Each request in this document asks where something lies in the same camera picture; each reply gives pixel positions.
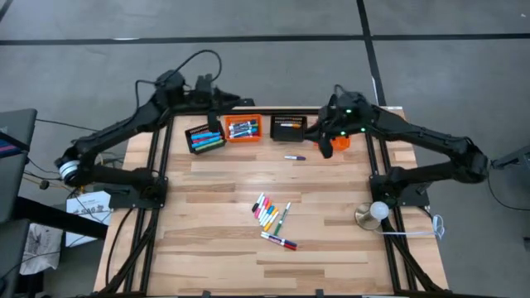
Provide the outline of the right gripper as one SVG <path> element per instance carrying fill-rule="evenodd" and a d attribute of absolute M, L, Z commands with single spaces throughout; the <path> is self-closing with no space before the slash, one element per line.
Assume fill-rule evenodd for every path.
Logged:
<path fill-rule="evenodd" d="M 374 119 L 373 105 L 357 92 L 341 95 L 332 94 L 330 101 L 319 113 L 318 129 L 304 131 L 304 139 L 319 142 L 319 149 L 325 159 L 333 156 L 331 140 L 327 137 L 346 137 L 367 132 Z"/>

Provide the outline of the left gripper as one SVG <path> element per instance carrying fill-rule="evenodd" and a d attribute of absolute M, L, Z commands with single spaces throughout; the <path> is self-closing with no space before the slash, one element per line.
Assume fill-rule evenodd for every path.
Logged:
<path fill-rule="evenodd" d="M 228 111 L 239 106 L 241 97 L 220 90 L 213 85 L 211 74 L 200 75 L 195 83 L 194 104 L 208 112 L 208 129 L 219 130 L 218 116 L 215 111 Z"/>

